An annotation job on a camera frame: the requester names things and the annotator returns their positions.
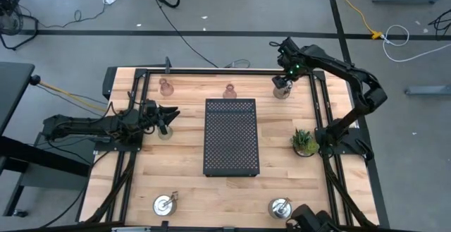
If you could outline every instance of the wooden tabletop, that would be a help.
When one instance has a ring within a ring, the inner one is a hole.
[[[116,110],[127,108],[127,91],[132,87],[134,72],[134,68],[117,70],[111,92]],[[174,86],[170,97],[163,97],[159,92],[158,81],[162,77]],[[132,180],[127,225],[160,226],[166,220],[170,226],[284,228],[285,221],[273,219],[267,212],[268,203],[279,197],[289,197],[293,209],[307,204],[314,212],[330,210],[320,156],[298,157],[290,144],[296,128],[313,132],[316,127],[309,79],[299,79],[290,97],[279,100],[273,96],[271,78],[269,75],[151,75],[148,99],[162,106],[178,106],[180,115],[171,123],[174,132],[170,140],[161,140],[157,134],[144,136]],[[228,83],[234,84],[238,98],[256,100],[260,174],[255,178],[207,178],[202,173],[205,99],[221,98]],[[334,118],[343,117],[352,108],[346,83],[327,73],[326,83]],[[326,126],[319,83],[317,89]],[[117,152],[106,155],[92,169],[81,221],[89,218],[109,193],[117,155]],[[367,218],[378,224],[364,160],[357,155],[341,158],[349,194]],[[155,215],[152,209],[155,198],[176,190],[179,200],[175,214]],[[335,194],[343,224],[341,199],[336,191]],[[116,219],[121,197],[119,193],[113,216]]]

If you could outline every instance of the perforated metal grate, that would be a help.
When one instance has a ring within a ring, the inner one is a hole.
[[[260,173],[255,99],[207,99],[204,175]]]

